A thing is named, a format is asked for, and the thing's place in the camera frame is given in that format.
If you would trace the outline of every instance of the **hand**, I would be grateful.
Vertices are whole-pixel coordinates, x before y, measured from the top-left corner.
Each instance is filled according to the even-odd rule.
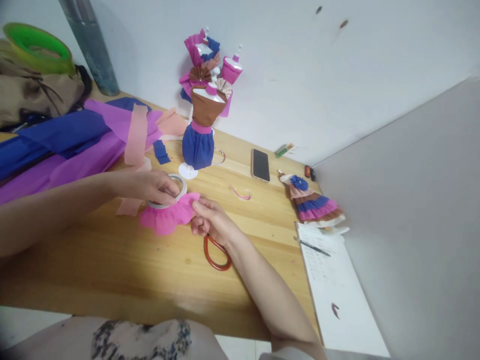
[[[164,205],[173,205],[180,189],[165,171],[104,173],[117,197],[149,200]]]
[[[216,201],[201,197],[193,202],[193,210],[195,216],[190,223],[193,235],[204,237],[209,233],[217,243],[225,246],[236,235],[243,234]]]

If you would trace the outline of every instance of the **pen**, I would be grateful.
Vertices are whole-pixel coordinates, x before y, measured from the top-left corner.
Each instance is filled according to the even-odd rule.
[[[305,241],[302,241],[302,240],[300,240],[300,239],[298,239],[298,241],[299,241],[301,244],[309,247],[310,249],[313,249],[313,250],[315,250],[315,251],[318,251],[319,253],[322,253],[323,255],[326,255],[326,256],[328,256],[328,257],[331,256],[328,252],[323,251],[323,250],[319,249],[319,248],[316,247],[316,246],[310,245],[309,243],[307,243],[307,242],[305,242]]]

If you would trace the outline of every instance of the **brown bag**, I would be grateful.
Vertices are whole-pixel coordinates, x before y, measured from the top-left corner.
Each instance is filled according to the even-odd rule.
[[[78,71],[71,77],[33,71],[16,57],[7,41],[0,40],[0,128],[19,123],[24,114],[65,115],[84,88]]]

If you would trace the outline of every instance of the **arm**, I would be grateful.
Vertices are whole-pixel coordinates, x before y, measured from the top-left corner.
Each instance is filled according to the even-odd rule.
[[[320,340],[297,298],[279,273],[215,201],[194,202],[194,235],[213,238],[224,245],[272,334],[274,351],[290,346],[317,360],[326,360]]]
[[[0,206],[0,258],[17,254],[115,197],[173,204],[180,192],[164,171],[105,172]]]

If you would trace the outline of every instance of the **gray wall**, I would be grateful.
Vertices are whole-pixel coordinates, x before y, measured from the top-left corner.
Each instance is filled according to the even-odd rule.
[[[392,358],[479,359],[480,81],[314,169]]]

